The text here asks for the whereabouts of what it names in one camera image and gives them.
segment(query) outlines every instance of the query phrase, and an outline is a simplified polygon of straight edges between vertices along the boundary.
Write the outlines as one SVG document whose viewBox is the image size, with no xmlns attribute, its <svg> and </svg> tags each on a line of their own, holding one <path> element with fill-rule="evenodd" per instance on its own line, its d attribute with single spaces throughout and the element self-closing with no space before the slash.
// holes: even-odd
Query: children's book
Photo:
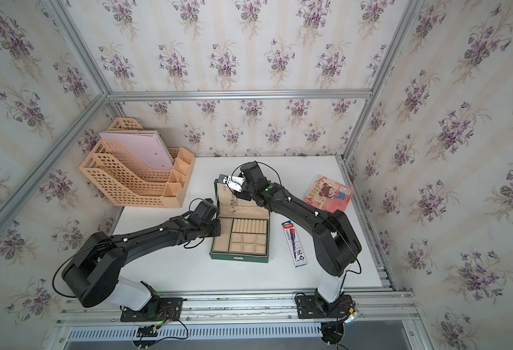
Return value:
<svg viewBox="0 0 513 350">
<path fill-rule="evenodd" d="M 317 175 L 305 194 L 304 202 L 328 212 L 346 210 L 354 190 L 323 175 Z"/>
</svg>

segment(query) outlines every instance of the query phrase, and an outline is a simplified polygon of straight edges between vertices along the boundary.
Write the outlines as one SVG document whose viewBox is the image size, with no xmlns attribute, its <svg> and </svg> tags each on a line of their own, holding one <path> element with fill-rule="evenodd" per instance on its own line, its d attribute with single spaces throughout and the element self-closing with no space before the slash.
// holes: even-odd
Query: cartoon girl illustration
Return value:
<svg viewBox="0 0 513 350">
<path fill-rule="evenodd" d="M 338 200 L 346 200 L 350 201 L 350 198 L 346 198 L 346 195 L 343 192 L 337 191 L 331 186 L 329 186 L 327 183 L 323 184 L 323 187 L 321 188 L 321 191 L 319 192 L 319 196 L 325 197 L 325 198 L 335 198 Z"/>
</svg>

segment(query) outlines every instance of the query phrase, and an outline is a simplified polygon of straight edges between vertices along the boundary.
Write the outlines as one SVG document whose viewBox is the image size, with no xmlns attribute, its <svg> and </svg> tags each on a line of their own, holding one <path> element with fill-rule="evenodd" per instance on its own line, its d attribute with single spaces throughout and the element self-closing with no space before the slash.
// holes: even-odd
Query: floral wallpaper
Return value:
<svg viewBox="0 0 513 350">
<path fill-rule="evenodd" d="M 0 348 L 44 346 L 65 302 L 52 290 L 54 271 L 89 235 L 113 227 L 118 209 L 78 169 L 110 121 L 96 117 L 0 236 L 0 324 L 13 332 Z M 56 283 L 69 291 L 60 276 Z"/>
<path fill-rule="evenodd" d="M 90 85 L 42 1 L 0 0 L 0 206 L 89 105 Z"/>
<path fill-rule="evenodd" d="M 435 348 L 513 348 L 513 1 L 426 0 L 407 41 L 350 177 Z"/>
<path fill-rule="evenodd" d="M 151 101 L 120 106 L 126 116 L 158 130 L 168 147 L 185 147 L 197 156 L 328 156 L 344 150 L 364 100 Z M 62 177 L 53 174 L 55 181 Z"/>
<path fill-rule="evenodd" d="M 169 91 L 370 88 L 406 4 L 69 0 L 66 7 L 114 91 Z M 430 28 L 444 8 L 430 13 Z"/>
<path fill-rule="evenodd" d="M 90 104 L 91 85 L 41 0 L 0 0 L 0 206 Z M 113 206 L 78 170 L 110 121 L 96 117 L 0 235 L 0 324 L 12 332 L 0 348 L 45 344 L 64 304 L 54 270 L 112 226 Z"/>
</svg>

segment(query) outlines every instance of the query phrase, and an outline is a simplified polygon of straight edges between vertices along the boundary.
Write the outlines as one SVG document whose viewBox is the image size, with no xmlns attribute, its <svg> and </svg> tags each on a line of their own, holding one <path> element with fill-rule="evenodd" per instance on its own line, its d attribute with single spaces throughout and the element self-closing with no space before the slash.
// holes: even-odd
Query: black robotic arm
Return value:
<svg viewBox="0 0 513 350">
<path fill-rule="evenodd" d="M 120 269 L 134 259 L 196 238 L 219 236 L 218 216 L 213 201 L 205 199 L 193 212 L 145 230 L 110 237 L 104 232 L 92 234 L 64 268 L 62 279 L 83 306 L 95 306 L 111 296 L 119 282 Z"/>
<path fill-rule="evenodd" d="M 243 164 L 240 168 L 239 177 L 232 179 L 220 175 L 219 181 L 229 185 L 237 198 L 255 200 L 258 206 L 284 215 L 309 232 L 323 270 L 341 277 L 346 266 L 356 261 L 361 244 L 346 214 L 340 210 L 329 213 L 310 206 L 280 184 L 268 181 L 257 162 Z"/>
</svg>

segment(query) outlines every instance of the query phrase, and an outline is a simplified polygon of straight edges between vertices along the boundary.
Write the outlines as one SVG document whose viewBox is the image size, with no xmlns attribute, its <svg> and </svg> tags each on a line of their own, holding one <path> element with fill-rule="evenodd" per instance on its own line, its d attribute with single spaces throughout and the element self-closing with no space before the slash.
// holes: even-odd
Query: black mounting plate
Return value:
<svg viewBox="0 0 513 350">
<path fill-rule="evenodd" d="M 301 319 L 335 319 L 339 318 L 342 319 L 346 317 L 349 313 L 349 308 L 347 307 L 335 307 L 332 312 L 324 315 L 319 312 L 319 309 L 317 308 L 315 301 L 316 297 L 314 295 L 297 295 L 295 297 L 295 305 L 297 308 L 297 318 Z M 351 300 L 350 295 L 342 295 L 339 298 L 340 304 Z"/>
<path fill-rule="evenodd" d="M 120 315 L 120 322 L 163 321 L 165 319 L 165 308 L 167 308 L 167 314 L 169 315 L 167 318 L 168 321 L 170 321 L 170 318 L 179 319 L 181 311 L 183 310 L 183 298 L 161 298 L 159 302 L 159 311 L 155 317 L 153 315 L 146 315 L 142 312 L 136 312 L 124 307 L 122 314 Z"/>
</svg>

